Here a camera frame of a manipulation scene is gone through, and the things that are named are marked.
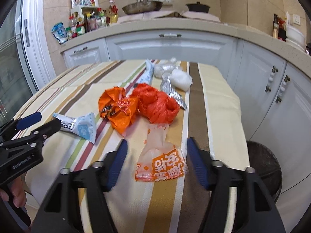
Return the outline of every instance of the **glass pane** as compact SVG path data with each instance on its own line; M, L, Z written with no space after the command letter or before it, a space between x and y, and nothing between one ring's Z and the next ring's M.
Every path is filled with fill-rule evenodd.
M32 97L20 60L25 63L26 57L17 47L17 41L21 42L20 30L15 29L20 27L20 6L18 0L0 28L0 125L12 119Z

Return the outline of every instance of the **human hand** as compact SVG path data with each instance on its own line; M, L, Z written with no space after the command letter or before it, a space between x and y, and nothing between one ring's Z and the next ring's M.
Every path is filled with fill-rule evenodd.
M13 204L15 207L20 208L25 206L26 204L26 193L23 189L23 183L21 181L21 177L16 178L12 182L11 192L13 194ZM9 201L9 196L6 192L0 189L0 197L4 201Z

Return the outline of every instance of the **clear plastic wrapper with orange print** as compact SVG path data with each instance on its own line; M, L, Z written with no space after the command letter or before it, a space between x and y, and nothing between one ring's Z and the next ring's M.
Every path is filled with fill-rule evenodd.
M136 181L160 181L182 177L188 167L181 149L166 142L169 124L150 124L145 147L136 166Z

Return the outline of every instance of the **striped tablecloth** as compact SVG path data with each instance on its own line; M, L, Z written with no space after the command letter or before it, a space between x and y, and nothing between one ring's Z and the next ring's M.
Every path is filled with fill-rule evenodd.
M147 138L148 120L138 117L127 129L128 155L117 185L106 193L106 199L119 233L123 232L197 232L209 202L209 192L198 183L187 156L187 138L195 137L199 146L209 150L215 159L229 167L249 166L247 146L241 124L238 97L233 93L217 68L192 62L178 64L193 77L189 92L179 93L188 105L180 110L169 126L166 140L179 145L189 166L190 174L175 180L156 183L136 182L137 159ZM37 92L16 114L15 118L33 112L42 113L42 121L20 132L25 136L35 127L51 120L54 112L78 117L94 112L97 123L96 143L93 145L72 133L58 132L43 147L44 161L26 175L26 183L41 203L59 170L87 168L114 151L122 138L110 123L100 118L98 99L105 89L124 87L130 94L133 84L143 74L145 61L126 60L69 69ZM153 78L152 86L160 89L161 80ZM81 217L86 233L91 227L86 196L79 190ZM236 189L231 190L226 232L232 229Z

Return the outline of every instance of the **white power outlet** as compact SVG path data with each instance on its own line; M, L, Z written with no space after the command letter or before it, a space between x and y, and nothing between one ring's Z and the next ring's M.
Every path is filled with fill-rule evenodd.
M293 15L293 22L294 22L295 24L300 25L300 16L298 16L298 15Z

